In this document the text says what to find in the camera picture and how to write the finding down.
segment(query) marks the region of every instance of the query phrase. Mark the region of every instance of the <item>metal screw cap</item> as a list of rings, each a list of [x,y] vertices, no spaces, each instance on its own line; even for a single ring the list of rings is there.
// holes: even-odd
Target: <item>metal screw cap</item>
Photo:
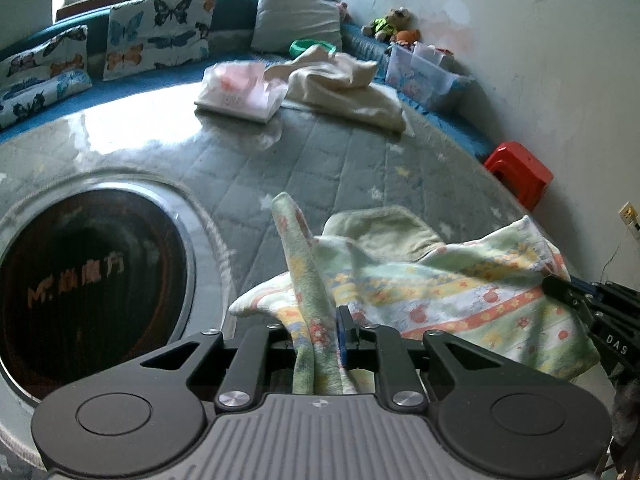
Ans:
[[[418,406],[424,402],[424,395],[413,390],[403,390],[394,395],[393,402],[398,406]]]
[[[249,402],[249,394],[240,390],[231,390],[230,392],[219,394],[218,400],[220,404],[224,404],[230,408],[238,408]]]

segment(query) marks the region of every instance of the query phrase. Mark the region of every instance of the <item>butterfly pillow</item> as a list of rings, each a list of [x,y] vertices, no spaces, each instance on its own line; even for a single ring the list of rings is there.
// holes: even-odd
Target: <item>butterfly pillow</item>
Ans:
[[[0,130],[91,86],[89,74],[82,69],[62,72],[46,81],[34,77],[15,83],[0,93]]]
[[[0,89],[30,78],[47,80],[86,68],[87,26],[61,32],[43,44],[0,62]]]
[[[109,13],[104,80],[209,57],[215,0],[135,0]]]
[[[73,27],[0,62],[0,129],[92,86],[86,36]]]

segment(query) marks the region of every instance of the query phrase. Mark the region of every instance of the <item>round black disc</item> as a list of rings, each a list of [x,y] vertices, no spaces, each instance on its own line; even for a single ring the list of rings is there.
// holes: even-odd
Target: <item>round black disc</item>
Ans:
[[[610,438],[603,405],[572,384],[454,389],[438,411],[450,449],[505,478],[567,478],[594,467]]]
[[[164,346],[180,316],[186,251],[169,216],[121,189],[66,198],[0,262],[0,358],[27,393]]]
[[[31,433],[47,469],[80,478],[140,476],[183,455],[202,434],[204,409],[179,384],[184,378],[172,384],[158,370],[119,368],[63,386],[35,410]]]

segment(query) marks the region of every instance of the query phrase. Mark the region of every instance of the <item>cream cloth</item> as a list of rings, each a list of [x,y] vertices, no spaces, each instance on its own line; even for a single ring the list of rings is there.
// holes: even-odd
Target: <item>cream cloth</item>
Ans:
[[[293,61],[269,67],[264,79],[288,81],[287,99],[316,111],[403,132],[400,99],[395,91],[372,83],[377,70],[375,61],[329,54],[314,45]]]

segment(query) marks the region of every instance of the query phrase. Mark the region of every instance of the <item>white pillow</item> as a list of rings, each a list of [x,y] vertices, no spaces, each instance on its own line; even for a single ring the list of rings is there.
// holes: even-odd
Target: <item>white pillow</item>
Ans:
[[[335,2],[258,0],[252,50],[285,54],[295,40],[328,41],[341,51],[340,13]]]

